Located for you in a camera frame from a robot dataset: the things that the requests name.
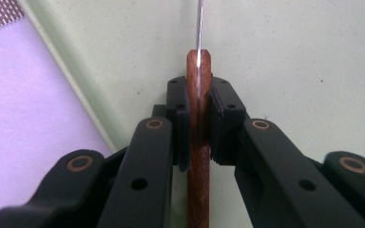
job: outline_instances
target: screw hole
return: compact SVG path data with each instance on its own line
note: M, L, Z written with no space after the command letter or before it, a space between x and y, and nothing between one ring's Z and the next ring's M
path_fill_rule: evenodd
M146 123L146 127L150 129L159 129L163 126L163 122L159 120L151 120Z
M269 124L264 121L254 121L253 126L255 126L256 128L262 129L262 130L266 130L269 128Z
M136 179L131 183L131 187L133 190L141 191L147 187L146 179Z
M300 185L300 187L307 191L315 191L317 189L316 185L309 180L300 180L298 184Z
M80 172L89 168L93 164L93 158L88 155L80 155L67 163L67 170Z
M352 172L365 174L365 163L359 159L342 157L339 159L339 164Z

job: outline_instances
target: black plastic bracket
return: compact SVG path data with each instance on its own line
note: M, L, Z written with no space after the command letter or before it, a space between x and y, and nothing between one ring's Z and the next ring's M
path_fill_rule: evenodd
M121 163L98 227L168 227L171 123L141 121Z
M365 227L365 220L273 123L250 119L236 180L255 227Z

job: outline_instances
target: wooden handle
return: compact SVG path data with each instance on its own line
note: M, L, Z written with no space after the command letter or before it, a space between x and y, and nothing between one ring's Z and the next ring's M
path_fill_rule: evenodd
M190 50L186 59L186 83L191 106L191 169L187 176L187 227L209 227L209 89L212 83L211 59L207 50L201 51L202 89L201 113L197 112L197 51ZM197 128L201 121L201 143Z

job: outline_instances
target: white surface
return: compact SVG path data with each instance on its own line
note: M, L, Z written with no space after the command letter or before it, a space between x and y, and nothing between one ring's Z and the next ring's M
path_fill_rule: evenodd
M81 148L110 154L29 20L0 28L0 208Z

